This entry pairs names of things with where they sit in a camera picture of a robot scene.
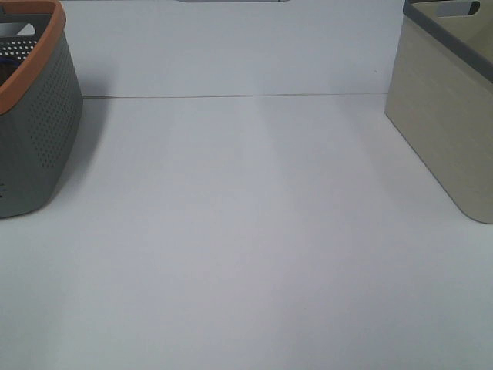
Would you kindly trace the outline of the grey perforated basket orange rim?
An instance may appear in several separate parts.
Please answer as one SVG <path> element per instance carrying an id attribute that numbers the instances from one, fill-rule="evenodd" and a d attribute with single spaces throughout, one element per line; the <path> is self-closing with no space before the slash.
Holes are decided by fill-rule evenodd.
<path id="1" fill-rule="evenodd" d="M 1 38 L 1 216 L 28 214 L 51 198 L 72 151 L 83 99 L 59 1 L 3 1 L 1 23 L 31 35 Z M 20 64 L 12 63 L 17 59 Z"/>

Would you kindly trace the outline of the beige basket grey rim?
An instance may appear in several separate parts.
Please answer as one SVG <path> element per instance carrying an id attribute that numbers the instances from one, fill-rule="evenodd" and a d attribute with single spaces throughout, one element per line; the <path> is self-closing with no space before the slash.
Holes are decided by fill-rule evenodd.
<path id="1" fill-rule="evenodd" d="M 490 1 L 404 2 L 384 112 L 458 209 L 490 224 Z"/>

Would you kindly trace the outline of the brown towel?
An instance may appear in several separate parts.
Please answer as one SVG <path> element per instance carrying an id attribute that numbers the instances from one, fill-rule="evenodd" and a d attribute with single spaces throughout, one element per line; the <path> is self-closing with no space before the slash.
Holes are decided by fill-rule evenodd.
<path id="1" fill-rule="evenodd" d="M 14 73 L 16 66 L 11 64 L 0 65 L 0 85 L 4 84 L 8 78 Z"/>

